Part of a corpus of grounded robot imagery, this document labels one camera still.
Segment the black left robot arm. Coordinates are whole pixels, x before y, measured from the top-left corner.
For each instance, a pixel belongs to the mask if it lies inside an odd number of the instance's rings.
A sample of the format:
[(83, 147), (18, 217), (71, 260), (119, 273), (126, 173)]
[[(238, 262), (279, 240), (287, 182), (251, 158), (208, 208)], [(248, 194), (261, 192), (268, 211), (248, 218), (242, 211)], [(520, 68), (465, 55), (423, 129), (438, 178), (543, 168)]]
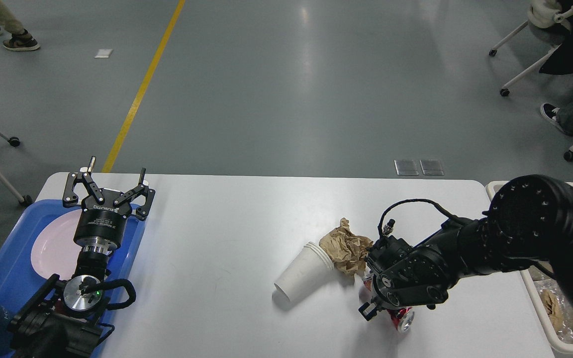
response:
[(126, 192), (101, 188), (93, 180), (95, 162), (91, 157), (87, 167), (71, 172), (62, 195), (62, 206), (82, 210), (73, 237), (81, 247), (75, 271), (70, 279), (52, 274), (13, 317), (7, 330), (16, 358), (89, 358), (114, 331), (101, 321), (105, 312), (136, 301), (131, 281), (109, 279), (108, 263), (129, 218), (145, 221), (156, 192), (145, 168)]

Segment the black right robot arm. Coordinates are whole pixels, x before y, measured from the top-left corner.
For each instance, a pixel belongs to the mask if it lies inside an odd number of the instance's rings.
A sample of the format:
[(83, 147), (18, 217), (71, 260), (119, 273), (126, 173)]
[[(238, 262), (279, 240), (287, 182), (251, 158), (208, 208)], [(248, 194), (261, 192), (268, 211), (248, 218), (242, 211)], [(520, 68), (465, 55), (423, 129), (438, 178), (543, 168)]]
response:
[(573, 186), (544, 175), (508, 181), (482, 218), (457, 217), (426, 199), (446, 217), (436, 233), (415, 246), (392, 235), (395, 220), (378, 222), (378, 240), (368, 249), (371, 298), (359, 308), (366, 320), (380, 311), (414, 306), (434, 309), (460, 279), (539, 267), (573, 306)]

